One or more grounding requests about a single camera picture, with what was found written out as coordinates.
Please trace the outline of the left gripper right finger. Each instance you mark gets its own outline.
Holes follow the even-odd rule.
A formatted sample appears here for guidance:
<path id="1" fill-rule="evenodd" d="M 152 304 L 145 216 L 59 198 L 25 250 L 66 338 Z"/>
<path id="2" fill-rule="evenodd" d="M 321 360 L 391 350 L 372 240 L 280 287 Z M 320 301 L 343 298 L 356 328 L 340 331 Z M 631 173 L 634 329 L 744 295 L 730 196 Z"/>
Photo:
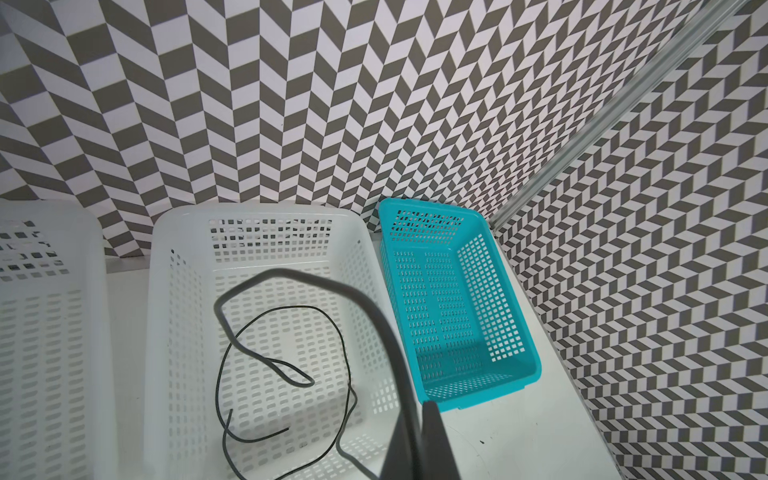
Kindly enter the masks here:
<path id="1" fill-rule="evenodd" d="M 422 405 L 423 479 L 459 480 L 460 474 L 441 418 L 434 401 Z"/>

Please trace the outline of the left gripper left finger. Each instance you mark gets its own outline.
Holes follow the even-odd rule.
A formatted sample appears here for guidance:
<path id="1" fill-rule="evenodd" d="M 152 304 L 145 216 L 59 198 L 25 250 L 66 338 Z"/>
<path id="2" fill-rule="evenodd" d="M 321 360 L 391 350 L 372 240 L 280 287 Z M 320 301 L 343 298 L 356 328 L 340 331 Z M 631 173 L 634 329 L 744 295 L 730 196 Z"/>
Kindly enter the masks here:
<path id="1" fill-rule="evenodd" d="M 380 480 L 415 480 L 419 478 L 414 454 L 407 438 L 403 414 L 399 414 L 379 475 Z"/>

